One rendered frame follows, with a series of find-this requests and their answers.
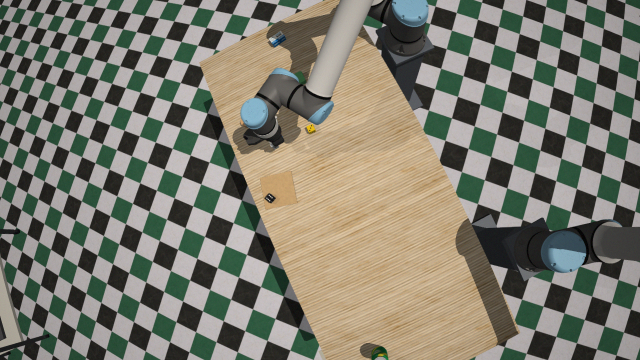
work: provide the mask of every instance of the green can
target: green can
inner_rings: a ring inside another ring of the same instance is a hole
[[[371,351],[371,360],[389,360],[387,350],[383,347],[374,347]]]

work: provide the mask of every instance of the wood grain surface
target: wood grain surface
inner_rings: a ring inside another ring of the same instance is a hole
[[[364,28],[317,132],[287,108],[285,143],[248,146],[242,104],[277,67],[308,79],[337,0],[200,63],[275,250],[327,360],[472,357],[518,334],[438,156]],[[276,48],[268,38],[282,31]],[[297,203],[265,209],[260,178],[290,171]]]

